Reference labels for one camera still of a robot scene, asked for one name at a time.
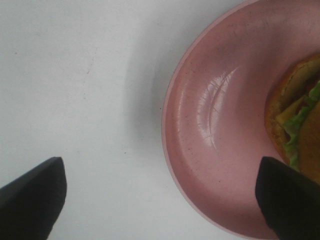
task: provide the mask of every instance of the pink plate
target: pink plate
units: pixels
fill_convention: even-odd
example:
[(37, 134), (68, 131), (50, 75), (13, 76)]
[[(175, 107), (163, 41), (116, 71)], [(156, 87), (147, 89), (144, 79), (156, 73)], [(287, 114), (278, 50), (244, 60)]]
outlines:
[(294, 63), (320, 51), (319, 0), (251, 0), (212, 23), (170, 82), (162, 141), (172, 176), (206, 219), (237, 235), (276, 239), (255, 198), (268, 93)]

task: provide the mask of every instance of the lettuce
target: lettuce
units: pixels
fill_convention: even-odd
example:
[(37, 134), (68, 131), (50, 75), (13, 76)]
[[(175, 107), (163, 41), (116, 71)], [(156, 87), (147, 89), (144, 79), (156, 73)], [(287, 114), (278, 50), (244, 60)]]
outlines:
[(299, 113), (289, 120), (287, 120), (282, 126), (286, 133), (290, 136), (290, 140), (283, 145), (286, 156), (289, 158), (289, 165), (295, 170), (299, 171), (299, 133), (300, 128), (307, 119), (310, 111), (315, 107), (320, 99), (320, 81), (316, 86), (310, 90), (309, 94), (305, 96), (304, 101), (307, 106), (301, 108)]

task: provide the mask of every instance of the white surface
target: white surface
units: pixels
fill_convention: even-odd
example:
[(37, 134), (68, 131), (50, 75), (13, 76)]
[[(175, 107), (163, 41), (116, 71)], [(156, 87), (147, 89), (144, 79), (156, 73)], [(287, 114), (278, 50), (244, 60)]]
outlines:
[(62, 156), (50, 240), (239, 240), (185, 201), (161, 108), (193, 40), (242, 0), (1, 0), (0, 185)]

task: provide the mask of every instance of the burger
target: burger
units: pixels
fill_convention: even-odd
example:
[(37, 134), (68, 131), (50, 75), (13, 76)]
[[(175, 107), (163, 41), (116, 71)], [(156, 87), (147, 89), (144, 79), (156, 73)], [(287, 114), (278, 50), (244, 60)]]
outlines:
[(320, 184), (320, 53), (287, 71), (269, 94), (264, 122), (282, 159)]

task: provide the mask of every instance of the black object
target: black object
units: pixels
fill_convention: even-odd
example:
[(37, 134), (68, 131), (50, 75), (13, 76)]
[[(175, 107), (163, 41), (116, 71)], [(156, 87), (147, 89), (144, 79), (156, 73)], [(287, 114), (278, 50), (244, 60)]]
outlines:
[(0, 239), (46, 240), (67, 194), (61, 157), (52, 157), (0, 189)]
[(320, 240), (320, 185), (272, 157), (263, 157), (255, 196), (280, 240)]

